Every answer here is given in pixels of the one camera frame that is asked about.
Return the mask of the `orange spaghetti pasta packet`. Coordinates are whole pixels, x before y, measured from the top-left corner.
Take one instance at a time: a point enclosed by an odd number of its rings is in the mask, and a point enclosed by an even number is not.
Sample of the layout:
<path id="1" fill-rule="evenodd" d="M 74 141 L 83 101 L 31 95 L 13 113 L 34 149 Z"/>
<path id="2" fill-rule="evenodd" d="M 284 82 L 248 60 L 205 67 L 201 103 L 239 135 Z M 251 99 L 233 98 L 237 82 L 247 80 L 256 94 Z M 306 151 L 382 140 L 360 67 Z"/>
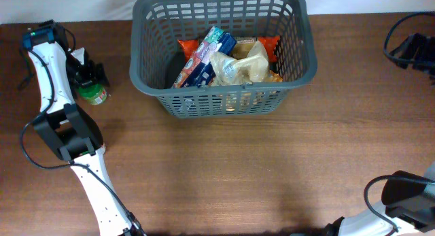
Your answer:
<path id="1" fill-rule="evenodd" d="M 268 61 L 270 63 L 277 62 L 277 56 L 275 54 L 275 49 L 280 40 L 280 36 L 276 37 L 236 37 L 236 45 L 232 49 L 230 56 L 235 59 L 243 59 L 246 58 L 249 51 L 253 48 L 254 44 L 259 41 L 264 48 L 266 49 L 266 53 L 268 55 Z M 188 40 L 182 41 L 178 40 L 178 43 L 181 46 L 181 49 L 184 53 L 184 59 L 187 63 L 192 53 L 199 47 L 200 40 Z"/>

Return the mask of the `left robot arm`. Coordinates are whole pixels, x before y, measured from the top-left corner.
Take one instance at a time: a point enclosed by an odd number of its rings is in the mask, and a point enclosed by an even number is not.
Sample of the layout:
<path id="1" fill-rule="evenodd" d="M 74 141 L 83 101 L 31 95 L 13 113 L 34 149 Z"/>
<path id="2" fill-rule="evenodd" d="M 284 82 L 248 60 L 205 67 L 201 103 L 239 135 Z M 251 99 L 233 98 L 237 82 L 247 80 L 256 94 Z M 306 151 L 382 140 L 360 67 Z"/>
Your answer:
<path id="1" fill-rule="evenodd" d="M 75 102 L 77 96 L 98 105 L 109 86 L 103 65 L 85 48 L 69 42 L 71 32 L 53 20 L 29 29 L 21 54 L 30 58 L 41 95 L 40 112 L 28 122 L 49 149 L 81 182 L 101 235 L 144 235 L 140 222 L 116 194 L 105 167 L 103 135 L 96 122 Z"/>

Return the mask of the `white blue tissue pack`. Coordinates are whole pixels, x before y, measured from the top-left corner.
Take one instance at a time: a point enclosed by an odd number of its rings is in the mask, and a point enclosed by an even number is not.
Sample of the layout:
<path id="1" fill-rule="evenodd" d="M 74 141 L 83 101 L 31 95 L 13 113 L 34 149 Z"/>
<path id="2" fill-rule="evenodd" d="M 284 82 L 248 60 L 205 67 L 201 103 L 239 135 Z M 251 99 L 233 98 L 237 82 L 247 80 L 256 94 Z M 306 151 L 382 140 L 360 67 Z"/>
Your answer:
<path id="1" fill-rule="evenodd" d="M 198 48 L 193 51 L 172 88 L 206 86 L 215 77 L 210 58 L 216 52 L 229 55 L 236 45 L 235 38 L 218 27 L 211 27 Z"/>

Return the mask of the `grey plastic shopping basket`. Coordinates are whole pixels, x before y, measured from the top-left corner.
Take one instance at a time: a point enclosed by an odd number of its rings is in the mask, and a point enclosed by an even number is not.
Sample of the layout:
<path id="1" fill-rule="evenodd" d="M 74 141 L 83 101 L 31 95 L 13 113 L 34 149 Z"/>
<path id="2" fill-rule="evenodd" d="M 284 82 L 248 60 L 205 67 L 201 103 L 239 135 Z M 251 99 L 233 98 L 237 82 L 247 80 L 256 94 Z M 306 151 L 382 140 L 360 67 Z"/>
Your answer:
<path id="1" fill-rule="evenodd" d="M 130 55 L 178 118 L 269 113 L 317 71 L 305 0 L 137 0 Z"/>

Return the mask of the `beige printed snack bag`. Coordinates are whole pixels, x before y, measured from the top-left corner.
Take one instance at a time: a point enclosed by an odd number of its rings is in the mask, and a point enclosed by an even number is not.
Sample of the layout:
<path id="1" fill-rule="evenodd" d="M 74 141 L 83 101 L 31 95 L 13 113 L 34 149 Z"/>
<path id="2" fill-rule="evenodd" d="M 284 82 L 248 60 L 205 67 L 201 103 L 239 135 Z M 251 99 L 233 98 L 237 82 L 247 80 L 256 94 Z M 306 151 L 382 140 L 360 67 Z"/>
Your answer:
<path id="1" fill-rule="evenodd" d="M 269 71 L 268 75 L 264 79 L 264 82 L 266 83 L 280 83 L 282 81 L 283 78 L 278 73 L 275 73 L 272 70 Z M 239 101 L 237 101 L 237 96 L 235 94 L 229 94 L 226 96 L 226 111 L 235 112 L 236 106 L 239 105 L 239 111 L 246 112 L 250 105 L 260 104 L 264 95 L 264 92 L 257 92 L 255 95 L 255 99 L 251 101 L 251 93 L 242 92 L 241 98 L 239 99 Z"/>

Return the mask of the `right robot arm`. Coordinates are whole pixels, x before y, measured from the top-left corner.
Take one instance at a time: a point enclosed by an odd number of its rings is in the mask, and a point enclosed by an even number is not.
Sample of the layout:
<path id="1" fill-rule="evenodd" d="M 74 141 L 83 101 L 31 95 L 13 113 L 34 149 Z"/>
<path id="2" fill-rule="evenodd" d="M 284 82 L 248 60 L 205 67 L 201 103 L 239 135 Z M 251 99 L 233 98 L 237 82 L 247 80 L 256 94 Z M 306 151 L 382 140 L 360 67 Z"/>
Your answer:
<path id="1" fill-rule="evenodd" d="M 381 200 L 374 205 L 368 191 L 385 180 Z M 367 210 L 327 224 L 319 235 L 404 235 L 434 230 L 434 164 L 423 176 L 397 171 L 371 180 L 364 189 Z"/>

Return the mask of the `clear bag of beige powder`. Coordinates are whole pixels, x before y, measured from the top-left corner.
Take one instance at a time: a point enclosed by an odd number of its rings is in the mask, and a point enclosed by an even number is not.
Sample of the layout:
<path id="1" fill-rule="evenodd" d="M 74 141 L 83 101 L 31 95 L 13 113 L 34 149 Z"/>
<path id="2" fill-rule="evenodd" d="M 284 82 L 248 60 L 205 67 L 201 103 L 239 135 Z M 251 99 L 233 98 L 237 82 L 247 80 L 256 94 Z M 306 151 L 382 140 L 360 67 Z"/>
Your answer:
<path id="1" fill-rule="evenodd" d="M 210 58 L 215 73 L 210 86 L 232 86 L 264 82 L 268 75 L 269 61 L 266 49 L 257 41 L 246 58 L 235 59 L 221 52 Z"/>

